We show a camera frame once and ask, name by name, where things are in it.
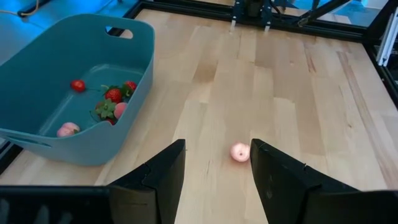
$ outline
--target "wooden surface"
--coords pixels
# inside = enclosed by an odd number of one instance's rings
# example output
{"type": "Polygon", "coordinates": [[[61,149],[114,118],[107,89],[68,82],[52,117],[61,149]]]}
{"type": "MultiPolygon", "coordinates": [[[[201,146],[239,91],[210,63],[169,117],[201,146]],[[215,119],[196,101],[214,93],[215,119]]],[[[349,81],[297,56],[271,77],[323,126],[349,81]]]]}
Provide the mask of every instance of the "wooden surface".
{"type": "Polygon", "coordinates": [[[260,138],[361,190],[398,189],[398,112],[363,46],[157,11],[154,86],[121,152],[101,167],[24,151],[0,184],[108,184],[187,140],[176,223],[266,223],[250,164],[260,138]]]}

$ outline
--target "cable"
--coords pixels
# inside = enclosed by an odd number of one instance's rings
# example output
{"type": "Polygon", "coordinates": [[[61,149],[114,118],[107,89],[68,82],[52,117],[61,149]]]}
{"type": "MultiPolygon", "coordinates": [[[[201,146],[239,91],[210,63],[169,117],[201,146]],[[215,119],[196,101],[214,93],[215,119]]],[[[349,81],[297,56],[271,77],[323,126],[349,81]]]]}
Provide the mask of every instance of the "cable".
{"type": "MultiPolygon", "coordinates": [[[[36,0],[36,8],[35,8],[35,10],[33,10],[30,13],[21,13],[21,15],[22,16],[31,16],[31,15],[35,14],[37,12],[37,10],[39,9],[39,1],[40,0],[36,0]]],[[[18,13],[12,12],[12,11],[7,11],[7,10],[0,10],[0,13],[7,13],[7,14],[12,14],[12,15],[15,15],[15,16],[19,16],[18,13]]]]}
{"type": "Polygon", "coordinates": [[[278,9],[278,7],[276,7],[275,3],[272,0],[269,0],[269,4],[272,6],[272,8],[275,9],[276,13],[278,13],[279,19],[282,19],[282,13],[278,9]]]}

